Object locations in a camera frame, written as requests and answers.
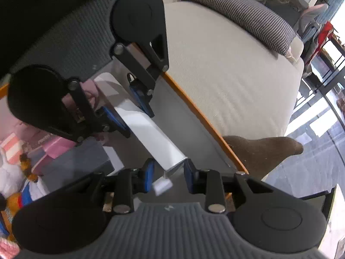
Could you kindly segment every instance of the plush toy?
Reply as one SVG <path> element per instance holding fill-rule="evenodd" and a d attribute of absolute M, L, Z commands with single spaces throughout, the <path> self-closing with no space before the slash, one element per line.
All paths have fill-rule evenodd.
<path fill-rule="evenodd" d="M 8 163 L 6 163 L 6 158 L 3 155 L 2 160 L 5 161 L 5 165 L 8 166 Z M 20 155 L 20 166 L 11 164 L 10 166 L 13 168 L 19 168 L 23 178 L 20 180 L 20 185 L 13 185 L 15 185 L 14 187 L 16 189 L 21 187 L 23 189 L 21 191 L 18 189 L 9 196 L 8 193 L 15 190 L 0 191 L 0 232 L 2 232 L 3 237 L 6 237 L 10 241 L 15 241 L 15 238 L 12 234 L 13 217 L 23 206 L 26 206 L 34 200 L 45 196 L 48 193 L 48 190 L 42 183 L 42 180 L 37 175 L 32 174 L 31 161 L 26 154 Z"/>

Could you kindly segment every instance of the gray tiled floor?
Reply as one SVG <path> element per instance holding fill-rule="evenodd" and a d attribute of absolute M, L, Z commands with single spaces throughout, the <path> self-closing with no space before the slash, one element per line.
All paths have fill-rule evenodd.
<path fill-rule="evenodd" d="M 296 111 L 290 122 L 307 111 L 320 100 L 316 94 L 307 104 Z M 304 145 L 304 152 L 283 161 L 267 177 L 266 182 L 296 197 L 302 197 L 324 190 L 331 190 L 337 183 L 345 188 L 345 132 L 336 122 L 321 137 L 311 129 L 310 124 L 330 108 L 301 125 L 288 136 L 297 138 L 306 133 L 311 141 Z"/>

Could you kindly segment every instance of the silver bolt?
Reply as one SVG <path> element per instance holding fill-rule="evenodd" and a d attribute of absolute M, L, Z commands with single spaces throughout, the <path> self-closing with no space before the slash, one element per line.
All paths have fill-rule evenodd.
<path fill-rule="evenodd" d="M 219 203 L 214 203 L 208 206 L 208 210 L 212 213 L 223 213 L 225 206 Z"/>
<path fill-rule="evenodd" d="M 115 55 L 120 55 L 124 52 L 124 45 L 119 43 L 116 44 L 115 48 L 114 48 L 114 54 Z"/>
<path fill-rule="evenodd" d="M 113 208 L 113 211 L 118 214 L 127 214 L 128 212 L 130 212 L 130 207 L 125 204 L 118 204 Z"/>
<path fill-rule="evenodd" d="M 69 90 L 76 90 L 78 85 L 79 85 L 78 81 L 72 80 L 68 83 L 67 87 Z"/>
<path fill-rule="evenodd" d="M 146 94 L 147 94 L 148 96 L 152 95 L 152 94 L 153 94 L 153 89 L 149 89 L 149 90 L 146 92 Z"/>
<path fill-rule="evenodd" d="M 106 132 L 106 131 L 109 131 L 110 127 L 108 125 L 105 125 L 103 126 L 103 131 Z"/>

